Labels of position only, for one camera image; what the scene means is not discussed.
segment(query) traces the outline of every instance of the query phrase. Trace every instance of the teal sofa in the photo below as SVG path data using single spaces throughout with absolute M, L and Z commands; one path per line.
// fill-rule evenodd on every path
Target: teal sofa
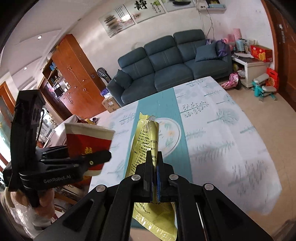
M 229 46 L 225 48 L 217 42 L 217 55 L 223 47 L 227 56 L 196 62 L 196 49 L 203 45 L 206 40 L 200 29 L 177 32 L 147 43 L 118 59 L 121 71 L 107 89 L 120 106 L 125 106 L 191 80 L 229 76 L 232 73 Z

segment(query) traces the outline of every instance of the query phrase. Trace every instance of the ceiling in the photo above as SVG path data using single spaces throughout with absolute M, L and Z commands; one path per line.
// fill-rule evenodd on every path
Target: ceiling
M 10 35 L 0 58 L 0 77 L 10 72 L 18 90 L 37 86 L 43 78 L 41 72 L 48 53 L 80 18 L 101 2 L 39 0 Z

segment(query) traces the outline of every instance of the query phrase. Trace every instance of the red paper cup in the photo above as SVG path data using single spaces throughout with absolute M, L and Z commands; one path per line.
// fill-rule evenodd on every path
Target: red paper cup
M 85 123 L 65 123 L 68 152 L 70 157 L 85 155 L 101 150 L 109 150 L 115 131 L 102 126 Z M 104 164 L 88 169 L 85 176 L 96 176 Z

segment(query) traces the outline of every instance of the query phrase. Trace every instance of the white side table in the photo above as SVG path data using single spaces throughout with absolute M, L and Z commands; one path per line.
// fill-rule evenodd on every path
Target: white side table
M 244 66 L 244 72 L 246 75 L 245 79 L 241 79 L 243 86 L 250 88 L 252 87 L 252 81 L 254 78 L 266 73 L 269 63 L 257 60 L 255 58 L 243 58 L 243 57 L 232 57 L 232 60 L 242 64 Z

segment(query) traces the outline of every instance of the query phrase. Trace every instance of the tablecloth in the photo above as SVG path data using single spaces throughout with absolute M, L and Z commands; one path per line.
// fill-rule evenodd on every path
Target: tablecloth
M 271 212 L 281 193 L 274 163 L 256 128 L 212 77 L 96 116 L 97 124 L 115 130 L 115 135 L 112 159 L 92 177 L 90 190 L 124 178 L 140 112 L 156 116 L 159 150 L 176 174 L 194 184 L 214 184 L 245 212 Z

